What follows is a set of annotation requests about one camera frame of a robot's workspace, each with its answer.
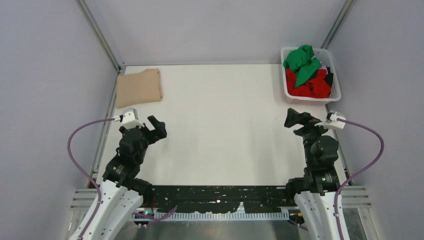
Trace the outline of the green t shirt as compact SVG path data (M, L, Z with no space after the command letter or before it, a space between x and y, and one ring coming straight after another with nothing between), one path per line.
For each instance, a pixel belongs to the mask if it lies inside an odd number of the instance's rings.
M296 75L295 88L305 84L315 73L322 63L317 59L311 45L302 45L291 51L285 60L283 66L290 69Z

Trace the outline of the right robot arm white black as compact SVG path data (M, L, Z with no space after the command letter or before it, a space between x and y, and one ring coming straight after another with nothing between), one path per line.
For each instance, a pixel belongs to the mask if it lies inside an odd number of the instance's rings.
M285 199L297 205L314 240L343 240L347 233L342 213L340 180L335 168L339 159L339 142L326 133L329 130L343 129L345 117L331 111L326 120L321 121L308 112L287 110L284 122L286 128L295 125L296 136L302 137L306 166L302 177L288 180L285 185Z

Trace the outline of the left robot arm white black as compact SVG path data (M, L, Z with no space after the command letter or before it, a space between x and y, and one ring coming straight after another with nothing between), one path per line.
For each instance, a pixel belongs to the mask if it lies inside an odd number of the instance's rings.
M127 112L105 119L119 122L121 139L115 156L108 162L101 184L85 171L71 152L71 142L80 126L67 141L68 155L73 164L94 185L97 195L84 219L70 236L71 240L113 240L138 207L153 202L152 184L137 178L150 145L167 137L166 124L153 115L148 116L153 129L138 121L135 113Z

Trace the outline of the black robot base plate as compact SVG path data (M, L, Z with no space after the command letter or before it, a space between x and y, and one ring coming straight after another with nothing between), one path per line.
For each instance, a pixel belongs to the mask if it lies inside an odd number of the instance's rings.
M143 194L142 208L166 213L234 213L242 206L248 214L278 213L294 207L294 185L154 185Z

